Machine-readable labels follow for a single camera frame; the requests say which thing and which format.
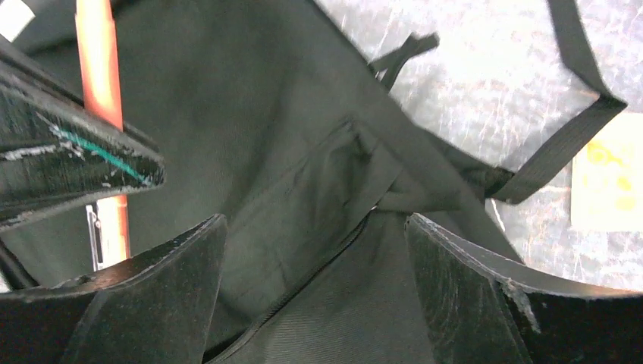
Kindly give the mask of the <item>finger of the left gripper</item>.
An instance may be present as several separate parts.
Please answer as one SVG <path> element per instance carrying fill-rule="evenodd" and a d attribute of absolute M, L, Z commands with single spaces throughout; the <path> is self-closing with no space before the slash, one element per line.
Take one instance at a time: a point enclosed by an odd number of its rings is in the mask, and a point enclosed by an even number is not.
<path fill-rule="evenodd" d="M 1 41 L 1 229 L 119 194 L 154 189 L 165 166 L 152 141 L 100 118 L 9 41 Z"/>

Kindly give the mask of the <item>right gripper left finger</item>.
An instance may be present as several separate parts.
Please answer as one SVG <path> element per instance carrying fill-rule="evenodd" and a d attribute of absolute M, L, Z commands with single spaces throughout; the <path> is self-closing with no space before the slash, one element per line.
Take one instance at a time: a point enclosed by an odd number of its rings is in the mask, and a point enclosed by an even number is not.
<path fill-rule="evenodd" d="M 221 215 L 53 288 L 1 296 L 3 363 L 199 363 L 227 235 Z"/>

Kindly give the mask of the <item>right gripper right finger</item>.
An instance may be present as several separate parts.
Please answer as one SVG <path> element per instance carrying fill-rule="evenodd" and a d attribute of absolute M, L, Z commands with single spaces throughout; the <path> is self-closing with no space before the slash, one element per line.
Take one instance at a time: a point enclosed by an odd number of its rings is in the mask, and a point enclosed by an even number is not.
<path fill-rule="evenodd" d="M 438 363 L 640 363 L 642 295 L 549 275 L 414 215 L 406 241 Z"/>

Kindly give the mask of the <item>black student backpack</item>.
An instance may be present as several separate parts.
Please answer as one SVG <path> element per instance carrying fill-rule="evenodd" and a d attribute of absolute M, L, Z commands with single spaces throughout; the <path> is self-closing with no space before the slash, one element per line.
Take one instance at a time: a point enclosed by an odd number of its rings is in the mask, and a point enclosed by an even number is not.
<path fill-rule="evenodd" d="M 314 1 L 113 5 L 124 128 L 145 134 L 165 166 L 162 185 L 116 195 L 127 197 L 129 259 L 212 216 L 227 224 L 199 363 L 438 363 L 408 221 L 421 215 L 524 265 L 485 200 L 527 199 L 625 108 L 603 83 L 574 1 L 548 4 L 556 41 L 598 100 L 516 172 L 416 126 L 390 97 L 401 67 L 436 35 L 370 62 Z M 37 2 L 9 42 L 85 109 L 75 10 Z M 94 202 L 1 229 L 8 293 L 97 272 Z"/>

